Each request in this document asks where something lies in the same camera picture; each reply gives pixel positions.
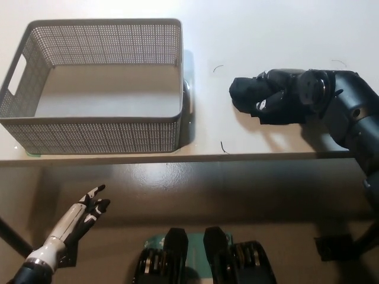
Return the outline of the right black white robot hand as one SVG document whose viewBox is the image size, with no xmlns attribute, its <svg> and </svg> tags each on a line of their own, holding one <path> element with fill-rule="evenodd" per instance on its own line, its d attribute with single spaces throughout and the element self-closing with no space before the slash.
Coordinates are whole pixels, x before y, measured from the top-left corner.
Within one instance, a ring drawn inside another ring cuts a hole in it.
<svg viewBox="0 0 379 284">
<path fill-rule="evenodd" d="M 274 113 L 298 99 L 297 81 L 304 72 L 303 69 L 271 69 L 260 73 L 256 79 L 266 83 L 271 93 L 256 103 L 256 110 L 263 114 Z"/>
</svg>

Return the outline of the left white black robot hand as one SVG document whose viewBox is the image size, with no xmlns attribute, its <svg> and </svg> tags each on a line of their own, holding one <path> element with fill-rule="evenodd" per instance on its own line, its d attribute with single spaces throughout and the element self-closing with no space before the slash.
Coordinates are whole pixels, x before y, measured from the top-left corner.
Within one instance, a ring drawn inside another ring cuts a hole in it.
<svg viewBox="0 0 379 284">
<path fill-rule="evenodd" d="M 97 186 L 74 203 L 54 226 L 44 244 L 30 253 L 25 261 L 42 264 L 55 272 L 68 249 L 78 243 L 106 213 L 110 200 L 95 198 L 104 189 L 105 185 Z"/>
</svg>

